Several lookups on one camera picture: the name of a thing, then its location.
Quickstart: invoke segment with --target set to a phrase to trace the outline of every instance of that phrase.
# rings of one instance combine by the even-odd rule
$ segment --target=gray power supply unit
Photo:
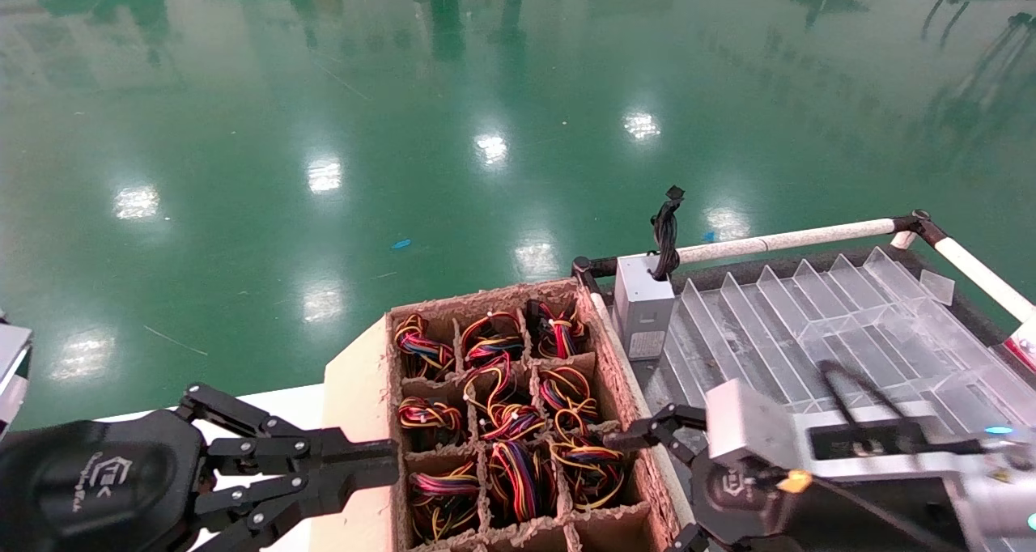
[[[615,270],[615,322],[630,361],[662,355],[677,296],[669,279],[657,282],[651,271],[658,256],[618,258]]]

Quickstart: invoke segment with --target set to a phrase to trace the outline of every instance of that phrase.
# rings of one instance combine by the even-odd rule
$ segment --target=white pipe
[[[892,246],[896,246],[898,250],[908,250],[910,245],[914,243],[914,239],[917,238],[917,232],[902,231],[896,232],[896,235],[892,237]]]
[[[982,264],[974,254],[968,253],[955,239],[944,238],[936,242],[934,249],[950,261],[954,267],[958,268],[968,279],[985,291],[1002,308],[1014,316],[1014,319],[1026,323],[1029,317],[1033,317],[1034,308],[1028,298],[1021,296],[1018,291],[1014,291],[1004,280],[1000,279],[996,272]]]
[[[741,254],[766,253],[768,250],[795,249],[821,244],[822,242],[838,242],[843,239],[873,237],[888,235],[896,230],[891,217],[881,217],[877,221],[863,223],[839,224],[835,227],[810,228],[807,231],[781,232],[779,235],[764,235],[747,239],[732,239],[727,242],[712,242],[678,249],[680,263],[696,263],[711,261],[715,258],[738,257]]]

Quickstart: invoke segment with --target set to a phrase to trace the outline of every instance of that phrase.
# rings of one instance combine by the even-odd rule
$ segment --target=metal rod
[[[986,267],[974,254],[968,253],[955,239],[946,237],[933,244],[934,249],[950,261],[954,267],[958,268],[968,279],[972,280],[979,289],[985,291],[989,297],[1003,309],[1014,316],[1014,319],[1026,323],[1029,317],[1033,317],[1033,304],[1029,302],[1014,287],[1009,286],[1005,280],[1000,279],[991,268]]]

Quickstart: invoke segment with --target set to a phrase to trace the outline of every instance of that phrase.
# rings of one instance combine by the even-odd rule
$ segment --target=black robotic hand
[[[206,445],[207,420],[240,435]],[[215,490],[222,475],[280,475]],[[296,523],[340,513],[355,490],[399,477],[396,442],[303,431],[203,383],[174,411],[77,422],[0,442],[0,551],[206,552],[269,546]]]

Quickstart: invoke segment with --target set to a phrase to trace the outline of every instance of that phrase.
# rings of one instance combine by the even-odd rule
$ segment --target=green epoxy floor
[[[937,1],[0,0],[19,425],[319,382],[392,306],[651,249],[670,183],[684,245],[924,206],[1036,297],[1036,0]]]

